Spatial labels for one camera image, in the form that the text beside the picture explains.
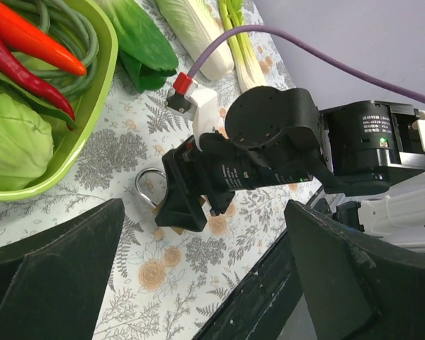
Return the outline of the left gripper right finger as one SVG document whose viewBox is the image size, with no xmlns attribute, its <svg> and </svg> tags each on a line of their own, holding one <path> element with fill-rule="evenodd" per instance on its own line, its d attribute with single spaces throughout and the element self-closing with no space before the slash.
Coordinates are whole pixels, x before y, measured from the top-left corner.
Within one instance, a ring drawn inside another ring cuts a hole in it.
<svg viewBox="0 0 425 340">
<path fill-rule="evenodd" d="M 425 254 L 295 200 L 285 219 L 318 339 L 425 339 Z"/>
</svg>

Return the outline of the large brass padlock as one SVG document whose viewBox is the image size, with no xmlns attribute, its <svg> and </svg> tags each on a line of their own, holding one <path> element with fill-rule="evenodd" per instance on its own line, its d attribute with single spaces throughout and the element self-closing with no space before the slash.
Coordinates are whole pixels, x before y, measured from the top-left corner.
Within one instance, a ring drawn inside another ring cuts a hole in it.
<svg viewBox="0 0 425 340">
<path fill-rule="evenodd" d="M 137 173 L 134 187 L 136 194 L 156 215 L 160 209 L 163 193 L 166 190 L 166 174 L 155 167 L 145 168 Z"/>
</svg>

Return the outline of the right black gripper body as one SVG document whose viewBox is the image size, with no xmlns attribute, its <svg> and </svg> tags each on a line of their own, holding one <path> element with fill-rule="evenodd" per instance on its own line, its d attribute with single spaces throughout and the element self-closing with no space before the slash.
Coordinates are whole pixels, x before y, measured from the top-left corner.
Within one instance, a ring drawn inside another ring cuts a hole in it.
<svg viewBox="0 0 425 340">
<path fill-rule="evenodd" d="M 308 182 L 313 179 L 299 160 L 271 169 L 258 165 L 230 140 L 218 133 L 203 135 L 205 150 L 200 151 L 190 136 L 165 155 L 176 155 L 193 167 L 199 180 L 201 196 L 205 196 L 214 215 L 225 213 L 237 191 Z"/>
</svg>

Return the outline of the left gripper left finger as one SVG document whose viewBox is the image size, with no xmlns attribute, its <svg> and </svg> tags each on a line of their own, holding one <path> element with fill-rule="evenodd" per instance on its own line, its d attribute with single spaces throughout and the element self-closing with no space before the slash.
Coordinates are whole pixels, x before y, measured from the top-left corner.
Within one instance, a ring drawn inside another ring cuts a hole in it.
<svg viewBox="0 0 425 340">
<path fill-rule="evenodd" d="M 0 247 L 0 339 L 91 339 L 124 219 L 114 198 Z"/>
</svg>

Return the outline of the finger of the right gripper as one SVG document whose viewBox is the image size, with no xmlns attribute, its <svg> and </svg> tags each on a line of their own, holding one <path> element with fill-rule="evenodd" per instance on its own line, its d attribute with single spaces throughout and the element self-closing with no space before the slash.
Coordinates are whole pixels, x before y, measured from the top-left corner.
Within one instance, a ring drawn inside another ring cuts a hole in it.
<svg viewBox="0 0 425 340">
<path fill-rule="evenodd" d="M 164 155 L 162 163 L 167 189 L 155 217 L 157 226 L 202 232 L 206 217 L 200 203 L 199 180 L 193 167 L 176 155 Z"/>
</svg>

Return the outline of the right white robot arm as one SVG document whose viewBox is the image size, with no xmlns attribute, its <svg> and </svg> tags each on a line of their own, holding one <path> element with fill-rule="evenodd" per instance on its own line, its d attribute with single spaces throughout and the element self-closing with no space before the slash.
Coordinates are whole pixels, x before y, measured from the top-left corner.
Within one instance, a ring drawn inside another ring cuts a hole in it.
<svg viewBox="0 0 425 340">
<path fill-rule="evenodd" d="M 162 158 L 160 227 L 201 232 L 203 204 L 221 215 L 237 191 L 317 179 L 348 201 L 331 216 L 375 237 L 425 228 L 425 111 L 359 101 L 319 110 L 301 88 L 258 86 L 230 106 L 218 132 L 217 93 L 199 84 L 168 92 L 166 107 L 193 135 Z"/>
</svg>

